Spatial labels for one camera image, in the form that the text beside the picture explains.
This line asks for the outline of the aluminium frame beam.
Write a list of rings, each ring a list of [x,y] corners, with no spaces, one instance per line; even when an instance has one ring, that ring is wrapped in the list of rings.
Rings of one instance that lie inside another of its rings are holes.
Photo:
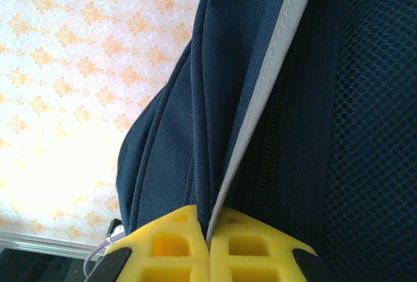
[[[0,247],[75,259],[85,259],[93,251],[96,245],[0,231]]]

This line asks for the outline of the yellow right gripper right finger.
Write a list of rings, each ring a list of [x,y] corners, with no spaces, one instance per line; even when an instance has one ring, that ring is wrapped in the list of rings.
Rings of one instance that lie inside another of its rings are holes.
[[[231,208],[210,243],[210,282],[336,282],[309,245]]]

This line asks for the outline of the navy blue backpack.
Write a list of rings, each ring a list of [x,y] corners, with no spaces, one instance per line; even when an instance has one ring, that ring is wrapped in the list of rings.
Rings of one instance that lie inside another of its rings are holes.
[[[284,0],[200,0],[119,153],[127,233],[207,228]],[[417,282],[417,0],[308,0],[226,205],[311,246],[339,282]]]

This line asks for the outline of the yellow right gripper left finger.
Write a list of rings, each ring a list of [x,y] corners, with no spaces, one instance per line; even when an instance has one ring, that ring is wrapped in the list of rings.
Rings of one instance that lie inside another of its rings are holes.
[[[112,243],[86,282],[210,282],[197,208],[184,206]]]

